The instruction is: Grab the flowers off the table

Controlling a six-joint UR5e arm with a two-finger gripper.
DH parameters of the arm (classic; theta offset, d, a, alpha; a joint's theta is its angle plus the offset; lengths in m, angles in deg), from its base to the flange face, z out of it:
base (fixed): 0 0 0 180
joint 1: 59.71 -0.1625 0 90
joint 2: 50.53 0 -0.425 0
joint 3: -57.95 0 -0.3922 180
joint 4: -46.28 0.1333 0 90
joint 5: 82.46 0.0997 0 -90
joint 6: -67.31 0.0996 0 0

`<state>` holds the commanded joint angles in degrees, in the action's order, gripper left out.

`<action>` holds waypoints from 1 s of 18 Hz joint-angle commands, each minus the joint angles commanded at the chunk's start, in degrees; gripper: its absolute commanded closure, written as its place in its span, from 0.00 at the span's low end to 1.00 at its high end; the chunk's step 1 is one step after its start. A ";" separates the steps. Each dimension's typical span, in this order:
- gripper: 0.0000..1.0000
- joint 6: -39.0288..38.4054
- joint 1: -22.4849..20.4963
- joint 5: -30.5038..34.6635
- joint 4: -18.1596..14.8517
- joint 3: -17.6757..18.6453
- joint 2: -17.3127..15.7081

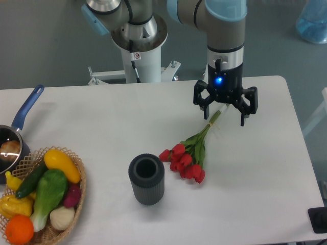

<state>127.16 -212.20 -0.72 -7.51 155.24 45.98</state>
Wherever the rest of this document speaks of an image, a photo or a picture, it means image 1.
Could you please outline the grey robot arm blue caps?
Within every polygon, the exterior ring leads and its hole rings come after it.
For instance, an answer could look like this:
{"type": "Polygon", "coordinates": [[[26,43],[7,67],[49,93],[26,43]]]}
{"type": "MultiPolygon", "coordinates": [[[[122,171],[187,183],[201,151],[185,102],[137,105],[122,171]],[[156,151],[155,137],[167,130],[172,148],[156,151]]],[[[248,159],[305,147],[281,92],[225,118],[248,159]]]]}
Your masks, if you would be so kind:
{"type": "MultiPolygon", "coordinates": [[[[110,34],[121,50],[127,83],[163,81],[161,46],[168,28],[152,1],[86,1],[82,14],[99,35],[110,34]]],[[[209,117],[212,102],[232,104],[241,121],[258,109],[256,87],[242,86],[247,5],[245,1],[167,1],[177,22],[203,31],[207,39],[207,81],[194,87],[193,102],[209,117]]]]}

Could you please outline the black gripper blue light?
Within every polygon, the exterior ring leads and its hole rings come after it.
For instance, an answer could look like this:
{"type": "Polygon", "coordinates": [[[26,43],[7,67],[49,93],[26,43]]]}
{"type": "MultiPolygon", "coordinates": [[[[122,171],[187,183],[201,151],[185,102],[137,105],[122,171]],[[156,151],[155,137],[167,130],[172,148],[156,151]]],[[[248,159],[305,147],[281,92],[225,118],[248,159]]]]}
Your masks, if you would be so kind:
{"type": "Polygon", "coordinates": [[[209,105],[213,102],[233,104],[241,113],[241,127],[245,120],[256,114],[258,109],[257,87],[242,87],[243,65],[229,69],[216,71],[215,67],[207,66],[208,84],[198,80],[194,85],[193,104],[198,105],[204,112],[204,119],[209,117],[209,105]],[[202,97],[204,91],[208,92],[206,98],[202,97]]]}

